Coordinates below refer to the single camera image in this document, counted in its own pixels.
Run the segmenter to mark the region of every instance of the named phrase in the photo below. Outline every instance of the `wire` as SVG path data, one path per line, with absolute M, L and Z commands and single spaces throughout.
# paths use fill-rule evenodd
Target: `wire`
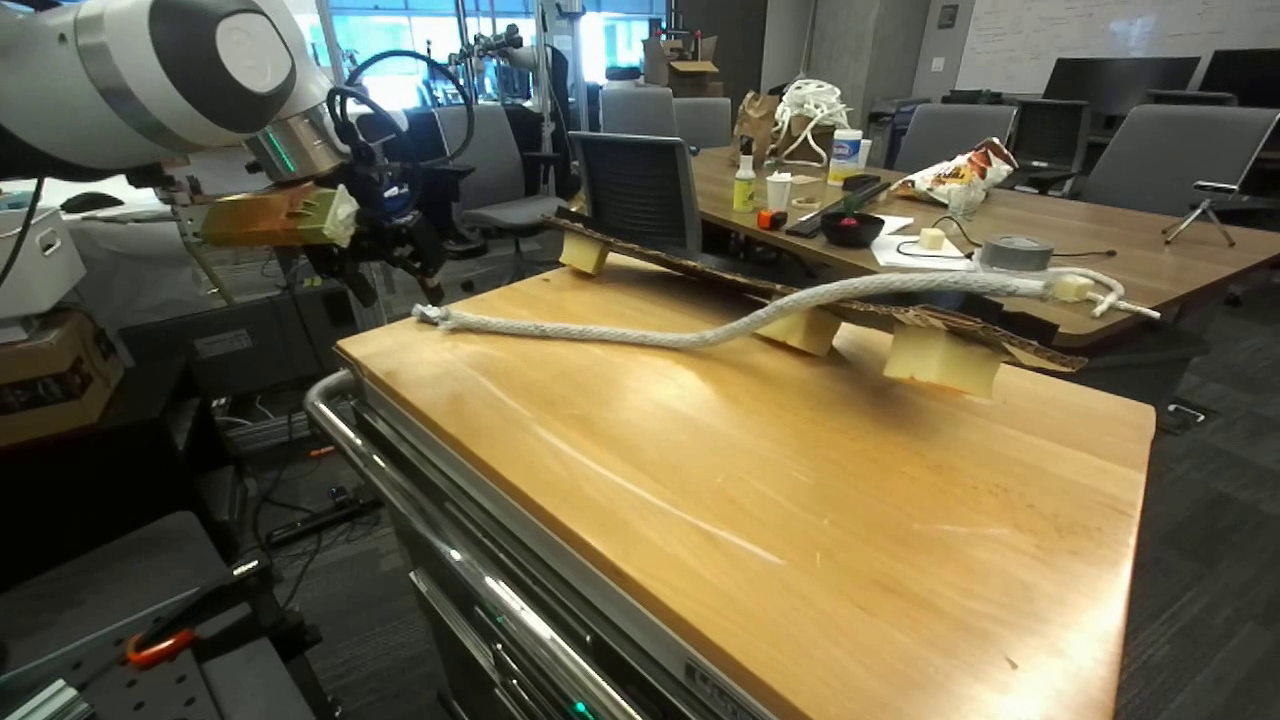
M 898 253 L 901 253 L 901 257 L 928 257 L 928 259 L 969 259 L 969 253 L 960 253 L 960 247 L 957 247 L 960 257 L 954 257 L 948 247 L 928 247 L 928 244 L 920 244 L 920 240 L 901 240 Z
M 420 63 L 429 63 L 429 75 L 434 75 L 434 81 L 446 75 L 446 81 L 455 88 L 455 95 L 463 100 L 463 112 L 470 112 L 470 132 L 463 132 L 463 142 L 459 142 L 452 154 L 446 154 L 446 162 L 437 162 L 437 165 L 459 162 L 459 156 L 471 147 L 471 138 L 475 138 L 475 104 L 471 104 L 471 91 L 448 73 L 448 63 L 440 63 L 440 62 L 434 62 L 434 56 L 423 56 L 423 52 L 412 52 L 412 49 L 388 49 L 388 52 L 375 52 L 375 56 L 367 56 L 365 63 L 356 63 L 356 70 L 348 73 L 343 91 L 360 91 L 360 75 L 365 75 L 367 70 L 383 63 L 383 62 L 420 62 Z
M 365 88 L 327 88 L 327 91 L 325 91 L 325 109 L 327 109 L 327 115 L 333 115 L 333 124 L 340 128 L 340 142 L 343 142 L 348 147 L 367 143 L 365 132 L 360 132 L 360 124 L 352 124 L 348 100 L 360 100 L 365 109 L 371 109 L 371 115 L 381 115 L 381 121 L 399 138 L 398 115 L 393 115 L 388 109 L 381 109 Z
M 736 336 L 748 336 L 781 317 L 865 299 L 865 296 L 898 296 L 898 292 L 977 292 L 977 296 L 1037 296 L 1037 299 L 1059 299 L 1059 289 L 1069 279 L 1086 279 L 1089 289 L 1073 292 L 1075 299 L 1094 299 L 1094 317 L 1106 317 L 1113 309 L 1160 317 L 1145 304 L 1124 299 L 1124 283 L 1094 271 L 1094 270 L 1049 270 L 1049 271 L 987 271 L 987 270 L 966 270 L 966 271 L 881 271 L 881 278 L 851 278 L 832 283 L 812 283 L 793 296 L 775 296 L 774 304 L 729 322 L 722 328 L 704 331 L 653 331 L 653 328 L 607 328 L 607 324 L 542 324 L 542 322 L 503 322 L 503 317 L 475 317 L 463 309 L 440 309 L 440 304 L 418 304 L 412 317 L 420 324 L 437 324 L 446 331 L 490 331 L 490 336 L 532 336 L 532 341 L 578 341 L 578 344 L 638 344 L 638 349 L 675 349 L 698 351 L 711 344 L 729 344 Z
M 296 569 L 296 578 L 294 578 L 290 594 L 281 597 L 281 607 L 294 607 L 294 601 L 296 601 L 296 594 L 305 589 L 305 579 L 307 579 L 307 572 L 314 572 L 314 566 L 316 566 L 319 549 L 325 549 L 325 532 L 314 540 L 314 549 L 307 549 L 305 566 Z
M 969 230 L 966 230 L 960 217 L 942 217 L 936 230 L 942 230 L 948 240 L 960 235 L 960 240 L 969 244 L 969 253 L 980 253 L 980 247 L 983 247 L 977 235 L 969 235 Z
M 25 257 L 25 244 L 29 244 L 29 231 L 31 231 L 35 210 L 41 210 L 41 191 L 43 191 L 43 177 L 35 177 L 35 187 L 31 187 L 31 200 L 29 200 L 25 223 L 21 223 L 21 230 L 15 230 L 15 235 L 12 235 L 12 253 L 7 253 L 7 259 L 4 259 L 4 270 L 0 270 L 0 289 L 4 289 L 7 271 L 15 270 L 15 259 Z

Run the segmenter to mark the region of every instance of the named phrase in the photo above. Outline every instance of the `workbench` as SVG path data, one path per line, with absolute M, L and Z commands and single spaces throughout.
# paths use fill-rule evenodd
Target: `workbench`
M 710 328 L 753 304 L 613 259 L 463 309 Z M 459 708 L 1113 718 L 1153 409 L 1026 367 L 993 395 L 893 384 L 886 351 L 851 324 L 805 355 L 399 322 L 340 341 L 314 416 L 475 670 Z

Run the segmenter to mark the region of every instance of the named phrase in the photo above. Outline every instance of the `wooden table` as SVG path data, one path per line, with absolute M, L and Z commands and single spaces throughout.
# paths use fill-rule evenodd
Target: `wooden table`
M 471 312 L 704 328 L 745 304 L 645 265 Z M 446 336 L 343 366 L 775 718 L 1113 718 L 1153 409 L 1000 367 L 987 400 L 812 359 Z
M 838 265 L 847 271 L 877 271 L 871 253 L 858 247 L 838 247 L 830 240 L 797 240 L 786 231 L 761 231 L 753 217 L 733 213 L 729 187 L 733 187 L 733 156 L 725 147 L 710 147 L 694 162 L 694 185 L 698 200 L 710 223 L 745 231 L 764 244 L 793 247 L 797 257 Z M 881 217 L 916 217 L 916 223 L 936 223 L 943 213 L 925 200 L 898 200 L 877 210 Z M 1165 244 L 1160 230 L 1168 230 L 1175 217 L 1158 217 L 1158 213 L 1128 213 L 1128 210 L 1107 210 L 1107 204 L 1082 204 L 1082 200 L 1059 200 L 1059 197 L 1031 197 L 1031 191 L 1008 191 L 998 187 L 980 213 L 974 213 L 969 231 L 977 240 L 998 240 L 998 235 L 1030 235 L 1040 240 L 1056 253 L 1107 253 L 1115 247 L 1113 259 L 1106 257 L 1082 257 L 1082 259 L 1059 259 L 1059 265 L 1089 265 L 1096 271 L 1115 278 L 1136 304 L 1147 309 L 1179 309 L 1197 296 L 1222 292 L 1232 279 L 1248 278 L 1252 270 L 1263 270 L 1280 259 L 1280 231 L 1262 231 L 1262 230 L 1232 230 L 1236 247 L 1222 240 L 1211 223 L 1197 223 L 1179 240 Z M 1059 328 L 1056 344 L 1059 349 L 1089 349 L 1106 344 L 1115 331 L 1142 324 L 1142 317 L 1089 317 L 1089 309 L 1069 309 L 1069 304 L 1037 304 L 1037 299 L 1008 299 L 1008 309 L 1045 317 Z

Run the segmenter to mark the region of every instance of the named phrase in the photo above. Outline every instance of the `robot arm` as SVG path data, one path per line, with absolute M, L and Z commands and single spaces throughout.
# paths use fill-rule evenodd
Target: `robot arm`
M 114 177 L 241 142 L 271 182 L 340 162 L 327 81 L 281 0 L 4 6 L 0 70 L 0 177 Z

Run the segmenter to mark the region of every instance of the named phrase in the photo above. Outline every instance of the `office chair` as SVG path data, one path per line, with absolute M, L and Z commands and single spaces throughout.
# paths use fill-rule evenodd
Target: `office chair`
M 1094 172 L 1075 185 L 1082 200 L 1120 204 L 1142 213 L 1183 217 L 1165 230 L 1165 244 L 1197 221 L 1222 223 L 1226 213 L 1274 213 L 1277 200 L 1240 191 L 1262 147 L 1277 128 L 1277 109 L 1228 104 L 1136 104 Z
M 459 147 L 470 132 L 463 109 L 434 109 L 446 147 Z M 526 187 L 526 162 L 510 112 L 496 104 L 471 109 L 471 143 L 455 156 L 455 167 L 471 167 L 459 182 L 452 223 L 470 240 L 513 240 L 513 278 L 526 270 L 526 240 L 550 231 L 561 197 Z
M 663 86 L 604 86 L 600 132 L 675 138 L 674 88 Z
M 890 112 L 890 143 L 886 143 L 886 167 L 898 167 L 898 154 L 903 147 L 903 138 L 914 128 L 914 115 L 920 104 L 932 104 L 928 95 L 909 95 L 901 104 L 893 104 Z
M 1006 104 L 1006 91 L 998 88 L 954 88 L 948 95 L 942 95 L 943 104 Z
M 916 104 L 893 167 L 920 172 L 936 162 L 977 147 L 987 138 L 1008 142 L 1011 121 L 1015 104 Z
M 733 100 L 729 95 L 675 95 L 674 100 L 675 138 L 694 147 L 733 143 Z
M 1073 182 L 1086 172 L 1089 104 L 1019 100 L 1008 147 L 1019 162 L 1008 182 L 1011 187 L 1030 185 L 1040 197 L 1049 197 L 1052 187 L 1073 187 Z
M 704 247 L 680 138 L 578 132 L 574 147 L 592 230 L 675 257 Z
M 1274 204 L 1252 204 L 1248 197 L 1240 197 L 1240 185 L 1252 162 L 1262 156 L 1263 142 L 1274 138 L 1277 115 L 1277 109 L 1136 104 L 1115 128 L 1106 156 L 1075 185 L 1075 197 L 1094 204 L 1120 204 L 1168 217 L 1191 210 L 1179 223 L 1165 230 L 1165 244 L 1191 230 L 1199 217 L 1208 217 L 1232 244 L 1216 204 Z M 1206 425 L 1208 412 L 1175 395 L 1183 366 L 1199 351 L 1199 336 L 1160 324 L 1147 336 L 1101 355 L 1101 366 L 1132 366 L 1145 367 L 1145 377 L 1168 377 L 1145 400 L 1165 409 L 1165 421 Z
M 1147 88 L 1147 104 L 1240 104 L 1236 91 Z
M 680 138 L 578 132 L 574 147 L 592 230 L 718 271 L 812 283 L 812 270 L 793 253 L 710 253 Z

